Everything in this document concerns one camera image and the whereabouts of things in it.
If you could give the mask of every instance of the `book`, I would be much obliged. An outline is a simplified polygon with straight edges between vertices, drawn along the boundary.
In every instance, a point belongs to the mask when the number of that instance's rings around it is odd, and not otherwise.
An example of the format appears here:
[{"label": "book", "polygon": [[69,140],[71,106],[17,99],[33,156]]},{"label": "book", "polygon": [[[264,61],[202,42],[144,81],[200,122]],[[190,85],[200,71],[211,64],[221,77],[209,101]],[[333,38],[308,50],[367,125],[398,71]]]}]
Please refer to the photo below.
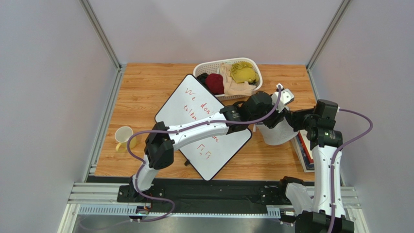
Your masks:
[{"label": "book", "polygon": [[299,136],[297,135],[292,139],[293,148],[296,151],[297,157],[299,158],[300,164],[302,165],[304,172],[314,172],[315,165],[311,164],[308,160],[308,157],[305,153],[303,145],[300,141]]},{"label": "book", "polygon": [[303,150],[305,151],[305,154],[306,154],[309,162],[311,164],[313,164],[313,157],[312,157],[312,151],[311,151],[311,142],[306,137],[307,133],[308,132],[306,132],[306,130],[299,130],[298,135],[299,135],[300,142],[303,145]]}]

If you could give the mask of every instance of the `white wall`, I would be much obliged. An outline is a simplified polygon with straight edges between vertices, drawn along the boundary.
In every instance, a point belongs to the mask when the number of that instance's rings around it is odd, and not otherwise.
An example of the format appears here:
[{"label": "white wall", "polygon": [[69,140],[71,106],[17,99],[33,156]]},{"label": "white wall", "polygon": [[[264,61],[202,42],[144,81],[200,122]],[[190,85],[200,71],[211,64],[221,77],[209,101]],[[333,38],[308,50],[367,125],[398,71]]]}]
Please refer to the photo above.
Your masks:
[{"label": "white wall", "polygon": [[341,0],[90,0],[121,63],[306,64]]},{"label": "white wall", "polygon": [[[368,115],[374,129],[344,149],[372,233],[412,232],[414,206],[414,1],[353,1],[312,74],[320,98]],[[345,139],[368,124],[338,116]]]},{"label": "white wall", "polygon": [[0,232],[52,233],[115,69],[77,0],[0,5]]}]

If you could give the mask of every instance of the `wooden table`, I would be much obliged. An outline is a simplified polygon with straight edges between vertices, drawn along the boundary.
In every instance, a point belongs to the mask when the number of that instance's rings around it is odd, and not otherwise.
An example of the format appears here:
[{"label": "wooden table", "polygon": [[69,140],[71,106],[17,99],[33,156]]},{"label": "wooden table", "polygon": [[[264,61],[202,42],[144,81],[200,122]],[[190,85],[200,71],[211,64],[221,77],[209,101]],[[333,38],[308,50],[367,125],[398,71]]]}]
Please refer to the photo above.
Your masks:
[{"label": "wooden table", "polygon": [[[128,64],[115,109],[109,124],[103,149],[95,171],[96,176],[128,177],[136,173],[140,161],[128,152],[115,152],[115,131],[121,126],[130,126],[135,132],[148,130],[155,124],[154,117],[164,102],[177,88],[185,75],[193,72],[197,64]],[[295,95],[291,110],[312,108],[315,99],[305,66],[302,65],[258,65],[263,76],[260,90],[276,91],[281,83]],[[238,100],[224,101],[230,105]],[[137,137],[133,152],[142,157],[147,135]],[[176,151],[174,163],[159,172],[157,177],[201,179],[195,169],[184,166],[186,158]],[[278,181],[284,176],[314,180],[314,173],[304,173],[291,142],[280,146],[264,143],[259,131],[225,165],[214,179]]]}]

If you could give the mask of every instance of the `white plastic basket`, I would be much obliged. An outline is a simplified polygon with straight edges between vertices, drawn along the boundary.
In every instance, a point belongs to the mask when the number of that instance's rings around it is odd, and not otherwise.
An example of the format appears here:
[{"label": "white plastic basket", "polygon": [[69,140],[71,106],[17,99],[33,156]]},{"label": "white plastic basket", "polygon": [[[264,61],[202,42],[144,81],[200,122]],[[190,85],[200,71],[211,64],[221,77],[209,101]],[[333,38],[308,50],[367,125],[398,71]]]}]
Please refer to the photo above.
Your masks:
[{"label": "white plastic basket", "polygon": [[[253,69],[259,75],[259,81],[256,83],[256,88],[253,89],[253,94],[255,94],[259,90],[261,85],[263,84],[263,78],[261,77],[258,65],[256,65],[256,63],[253,60],[245,58],[245,57],[239,57],[239,58],[233,58],[233,59],[226,59],[226,60],[219,60],[219,61],[214,61],[214,62],[201,63],[201,64],[199,64],[198,66],[196,66],[194,68],[193,75],[194,75],[194,77],[197,77],[202,73],[207,73],[207,74],[217,73],[217,70],[219,69],[221,63],[233,64],[233,63],[237,63],[237,62],[248,62],[248,63],[252,64]],[[222,95],[216,95],[216,97],[220,101],[223,101],[223,100],[234,100],[234,99],[244,98],[246,96],[244,96],[244,95],[224,96],[224,94],[222,94]]]}]

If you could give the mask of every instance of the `handwriting on whiteboard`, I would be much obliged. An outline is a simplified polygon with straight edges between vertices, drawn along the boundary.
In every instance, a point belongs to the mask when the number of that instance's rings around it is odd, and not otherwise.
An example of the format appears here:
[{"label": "handwriting on whiteboard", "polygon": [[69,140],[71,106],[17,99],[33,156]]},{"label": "handwriting on whiteboard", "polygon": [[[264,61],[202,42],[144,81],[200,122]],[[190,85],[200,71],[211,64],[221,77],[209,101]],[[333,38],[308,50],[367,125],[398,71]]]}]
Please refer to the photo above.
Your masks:
[{"label": "handwriting on whiteboard", "polygon": [[207,159],[209,159],[210,158],[210,156],[211,156],[211,152],[210,151],[207,151],[205,154],[204,154],[204,152],[202,152],[203,150],[204,150],[204,148],[205,148],[205,146],[203,145],[203,144],[200,144],[198,147],[197,147],[197,149],[200,151],[199,153],[200,153],[200,156],[206,156],[207,158],[206,158],[206,160]]},{"label": "handwriting on whiteboard", "polygon": [[[186,92],[186,94],[190,95],[192,101],[195,101],[195,98],[197,97],[195,92],[193,92],[192,90],[190,90],[188,88],[186,89],[185,92]],[[204,111],[208,115],[212,115],[212,114],[215,113],[214,111],[210,111],[208,109],[208,104],[207,103],[201,104],[200,108],[202,109],[202,111]],[[194,109],[192,109],[191,107],[188,107],[188,105],[184,105],[183,109],[184,109],[184,111],[186,111],[188,113],[188,115],[193,120],[197,120],[197,114],[195,113]],[[217,142],[217,143],[219,142],[219,139],[216,136],[213,136],[212,138],[215,140],[215,142]]]}]

